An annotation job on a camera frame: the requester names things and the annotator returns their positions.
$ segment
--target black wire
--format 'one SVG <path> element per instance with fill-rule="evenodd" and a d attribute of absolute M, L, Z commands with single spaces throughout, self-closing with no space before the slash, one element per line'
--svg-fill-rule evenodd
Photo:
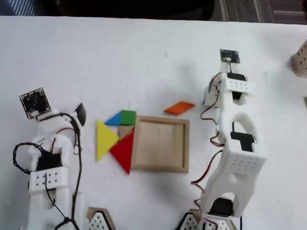
<path fill-rule="evenodd" d="M 49 191 L 48 191 L 48 189 L 47 189 L 47 173 L 45 173 L 45 189 L 46 189 L 46 192 L 47 192 L 47 195 L 48 195 L 48 197 L 49 197 L 50 202 L 54 205 L 54 207 L 57 208 L 57 210 L 60 212 L 60 214 L 62 214 L 62 216 L 63 216 L 64 218 L 66 218 L 66 216 L 61 212 L 61 210 L 58 208 L 58 206 L 53 202 L 53 200 L 52 200 L 51 197 L 50 197 Z"/>
<path fill-rule="evenodd" d="M 242 230 L 242 216 L 240 217 L 240 230 Z"/>
<path fill-rule="evenodd" d="M 63 226 L 64 224 L 67 224 L 67 223 L 69 223 L 69 222 L 71 222 L 71 223 L 74 225 L 74 227 L 75 227 L 76 230 L 80 230 L 79 227 L 78 227 L 78 225 L 77 225 L 77 223 L 76 223 L 76 221 L 75 221 L 74 219 L 70 219 L 69 217 L 66 217 L 66 216 L 62 213 L 62 211 L 59 209 L 59 207 L 58 207 L 58 206 L 53 202 L 53 200 L 51 199 L 50 194 L 49 194 L 49 191 L 48 191 L 48 189 L 47 189 L 47 173 L 45 173 L 45 189 L 46 189 L 46 192 L 47 192 L 47 195 L 48 195 L 48 198 L 49 198 L 50 202 L 54 205 L 54 207 L 57 208 L 57 210 L 60 212 L 60 214 L 62 214 L 62 216 L 64 217 L 64 220 L 63 220 L 60 224 L 58 224 L 58 225 L 55 227 L 55 230 L 57 230 L 59 227 Z"/>
<path fill-rule="evenodd" d="M 77 194 L 78 194 L 79 184 L 80 184 L 80 179 L 81 179 L 81 174 L 82 174 L 82 159 L 81 159 L 81 151 L 82 151 L 82 149 L 81 149 L 81 146 L 80 146 L 80 130 L 79 130 L 79 127 L 78 127 L 78 124 L 77 124 L 76 120 L 71 115 L 69 115 L 67 113 L 59 113 L 59 114 L 50 115 L 50 116 L 47 116 L 47 117 L 39 120 L 39 122 L 40 121 L 49 120 L 49 119 L 54 118 L 56 116 L 68 116 L 71 119 L 71 125 L 73 126 L 75 132 L 77 133 L 78 156 L 79 156 L 79 174 L 78 174 L 76 189 L 75 189 L 74 194 L 72 195 L 72 207 L 71 207 L 71 219 L 74 220 Z"/>
<path fill-rule="evenodd" d="M 229 65 L 229 68 L 230 68 L 230 72 L 232 73 L 232 69 L 231 69 L 230 61 L 228 61 L 228 65 Z"/>
<path fill-rule="evenodd" d="M 31 143 L 31 142 L 24 142 L 24 143 L 19 143 L 18 145 L 15 146 L 14 150 L 13 150 L 13 165 L 16 166 L 18 169 L 20 169 L 22 172 L 24 172 L 25 174 L 30 175 L 31 171 L 28 169 L 24 169 L 23 167 L 21 167 L 16 160 L 16 155 L 17 155 L 17 150 L 20 146 L 23 145 L 30 145 L 30 146 L 34 146 L 35 148 L 37 148 L 42 156 L 45 154 L 50 154 L 50 152 L 46 151 L 45 149 L 43 149 L 43 147 L 41 147 L 40 145 L 37 145 L 35 143 Z"/>

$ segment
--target small wooden square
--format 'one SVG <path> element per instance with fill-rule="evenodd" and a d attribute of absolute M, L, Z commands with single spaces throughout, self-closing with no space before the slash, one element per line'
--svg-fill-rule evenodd
<path fill-rule="evenodd" d="M 131 168 L 188 173 L 189 120 L 137 116 Z"/>
<path fill-rule="evenodd" d="M 119 126 L 118 128 L 119 138 L 122 140 L 125 136 L 127 136 L 133 131 L 133 128 L 134 126 Z"/>

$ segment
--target white surface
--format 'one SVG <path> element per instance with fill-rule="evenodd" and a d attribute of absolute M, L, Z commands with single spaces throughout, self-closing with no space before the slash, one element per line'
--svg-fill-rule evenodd
<path fill-rule="evenodd" d="M 69 111 L 84 102 L 80 190 L 89 206 L 107 208 L 117 230 L 174 229 L 200 196 L 190 181 L 217 151 L 209 143 L 213 122 L 199 115 L 203 90 L 222 65 L 220 48 L 238 50 L 237 69 L 260 86 L 261 128 L 270 152 L 244 212 L 244 229 L 296 230 L 307 224 L 307 81 L 289 64 L 306 40 L 306 26 L 1 17 L 0 30 L 1 229 L 17 229 L 27 217 L 29 177 L 13 166 L 12 150 L 36 134 L 18 96 L 39 87 L 52 108 Z M 110 154 L 95 161 L 97 119 L 120 109 L 161 116 L 181 100 L 196 104 L 180 116 L 190 120 L 188 174 L 132 170 L 127 176 Z M 30 164 L 26 149 L 17 154 L 23 166 Z M 78 156 L 72 160 L 76 179 Z"/>

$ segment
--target wooden tray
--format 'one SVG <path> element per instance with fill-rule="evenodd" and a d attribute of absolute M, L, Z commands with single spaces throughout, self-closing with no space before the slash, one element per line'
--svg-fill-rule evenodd
<path fill-rule="evenodd" d="M 188 173 L 189 120 L 137 116 L 131 168 Z"/>

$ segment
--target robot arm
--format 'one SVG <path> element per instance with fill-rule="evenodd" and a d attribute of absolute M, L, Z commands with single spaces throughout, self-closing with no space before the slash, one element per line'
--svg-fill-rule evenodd
<path fill-rule="evenodd" d="M 216 133 L 224 149 L 218 167 L 201 194 L 201 211 L 211 219 L 240 217 L 255 189 L 256 179 L 266 159 L 259 110 L 255 103 L 252 85 L 244 75 L 221 73 L 213 82 L 206 103 L 215 106 L 220 114 Z M 239 123 L 245 132 L 238 132 Z M 232 193 L 232 199 L 223 195 Z"/>

